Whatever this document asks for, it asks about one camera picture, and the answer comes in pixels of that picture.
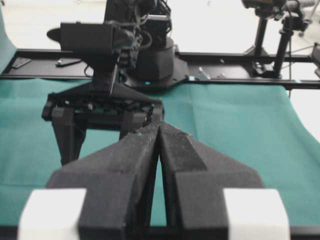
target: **white floor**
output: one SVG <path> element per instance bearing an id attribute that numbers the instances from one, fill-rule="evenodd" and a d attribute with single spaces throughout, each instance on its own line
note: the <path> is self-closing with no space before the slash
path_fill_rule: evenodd
<path id="1" fill-rule="evenodd" d="M 7 34 L 18 48 L 59 49 L 46 33 L 60 22 L 102 22 L 106 0 L 5 0 L 2 7 Z M 241 0 L 168 0 L 172 8 L 171 37 L 182 52 L 242 53 L 255 40 L 258 18 Z M 292 50 L 320 43 L 320 7 L 304 37 L 296 33 Z M 276 53 L 280 22 L 269 21 L 264 47 Z M 299 52 L 309 54 L 312 49 Z M 313 64 L 297 63 L 294 79 L 316 80 Z M 289 68 L 282 72 L 288 77 Z M 320 142 L 320 90 L 294 90 L 291 102 L 304 126 Z"/>

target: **teal tablecloth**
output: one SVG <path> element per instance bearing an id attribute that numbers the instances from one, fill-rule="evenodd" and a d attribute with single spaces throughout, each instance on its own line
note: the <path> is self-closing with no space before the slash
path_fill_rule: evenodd
<path id="1" fill-rule="evenodd" d="M 30 191 L 60 167 L 51 123 L 41 112 L 48 93 L 80 83 L 0 80 L 0 225 L 17 224 Z M 268 188 L 278 189 L 292 225 L 320 225 L 320 144 L 282 87 L 185 84 L 161 97 L 166 122 L 256 169 Z M 118 132 L 90 130 L 80 155 L 118 137 Z M 161 178 L 158 169 L 154 225 L 166 223 Z"/>

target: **black plastic part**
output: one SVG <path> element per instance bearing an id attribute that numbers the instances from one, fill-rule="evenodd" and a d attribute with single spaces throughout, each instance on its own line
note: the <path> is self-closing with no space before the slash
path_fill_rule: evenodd
<path id="1" fill-rule="evenodd" d="M 86 83 L 48 95 L 42 118 L 52 121 L 62 165 L 78 159 L 87 129 L 120 131 L 122 139 L 164 119 L 160 99 L 150 98 L 117 81 L 111 95 L 93 89 L 93 84 Z M 107 112 L 96 113 L 94 108 Z"/>
<path id="2" fill-rule="evenodd" d="M 278 51 L 277 51 L 276 58 L 274 61 L 274 66 L 273 66 L 274 76 L 276 78 L 280 76 L 280 72 L 285 61 L 287 47 L 288 47 L 290 38 L 294 33 L 291 30 L 286 30 L 285 28 L 283 28 L 283 30 L 280 31 L 280 34 L 281 34 L 281 39 L 280 39 Z"/>
<path id="3" fill-rule="evenodd" d="M 11 67 L 14 69 L 19 69 L 30 62 L 31 62 L 31 59 L 29 58 L 17 57 Z"/>
<path id="4" fill-rule="evenodd" d="M 168 38 L 162 48 L 150 48 L 139 52 L 134 76 L 140 81 L 159 81 L 174 72 L 174 41 Z"/>
<path id="5" fill-rule="evenodd" d="M 168 226 L 181 227 L 184 239 L 217 231 L 227 239 L 223 188 L 264 188 L 258 173 L 166 123 L 159 136 Z"/>
<path id="6" fill-rule="evenodd" d="M 87 189 L 78 222 L 81 239 L 124 240 L 126 228 L 150 225 L 159 124 L 130 133 L 52 175 L 49 189 Z M 85 237 L 96 230 L 103 234 Z"/>
<path id="7" fill-rule="evenodd" d="M 263 48 L 268 20 L 260 17 L 259 25 L 256 33 L 255 43 L 244 54 L 249 56 L 268 56 L 268 53 Z"/>
<path id="8" fill-rule="evenodd" d="M 61 23 L 61 50 L 90 55 L 113 55 L 113 32 L 110 24 Z"/>
<path id="9" fill-rule="evenodd" d="M 174 42 L 167 39 L 160 49 L 147 49 L 139 53 L 136 70 L 121 71 L 124 84 L 144 92 L 156 92 L 173 87 L 189 76 L 187 62 L 175 55 Z"/>
<path id="10" fill-rule="evenodd" d="M 79 158 L 87 129 L 75 122 L 73 108 L 56 107 L 52 110 L 52 126 L 61 155 L 61 164 L 66 165 Z"/>
<path id="11" fill-rule="evenodd" d="M 146 112 L 128 112 L 124 113 L 121 130 L 120 130 L 120 140 L 124 138 L 128 133 L 132 133 L 144 126 L 147 121 Z"/>
<path id="12" fill-rule="evenodd" d="M 81 61 L 82 60 L 79 58 L 60 58 L 55 65 L 59 68 L 64 68 L 74 64 L 79 64 Z"/>

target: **green table cover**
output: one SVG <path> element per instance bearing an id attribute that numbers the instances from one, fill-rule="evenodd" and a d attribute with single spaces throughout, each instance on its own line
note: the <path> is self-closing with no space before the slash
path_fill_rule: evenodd
<path id="1" fill-rule="evenodd" d="M 15 225 L 30 191 L 60 167 L 50 122 L 41 119 L 50 92 L 83 81 L 0 81 L 0 225 Z M 169 124 L 257 170 L 280 191 L 292 225 L 320 224 L 320 145 L 278 86 L 185 84 L 161 94 Z M 106 147 L 118 132 L 89 130 L 81 157 Z M 166 224 L 161 170 L 152 224 Z"/>

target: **black pole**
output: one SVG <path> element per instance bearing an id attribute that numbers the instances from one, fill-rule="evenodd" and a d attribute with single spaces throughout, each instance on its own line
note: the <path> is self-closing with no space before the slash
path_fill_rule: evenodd
<path id="1" fill-rule="evenodd" d="M 281 40 L 280 40 L 278 52 L 276 54 L 275 61 L 274 61 L 274 67 L 273 67 L 273 70 L 274 70 L 276 77 L 280 76 L 282 65 L 283 65 L 283 63 L 285 61 L 285 57 L 286 57 L 288 43 L 290 41 L 291 36 L 294 33 L 291 30 L 282 29 L 282 30 L 280 30 L 280 34 L 281 34 Z"/>
<path id="2" fill-rule="evenodd" d="M 267 23 L 268 20 L 260 17 L 259 19 L 259 25 L 258 25 L 258 30 L 256 33 L 256 38 L 255 38 L 255 49 L 254 49 L 254 55 L 255 56 L 261 56 L 262 54 L 262 49 L 263 49 L 263 43 L 265 39 L 265 33 L 267 29 Z"/>

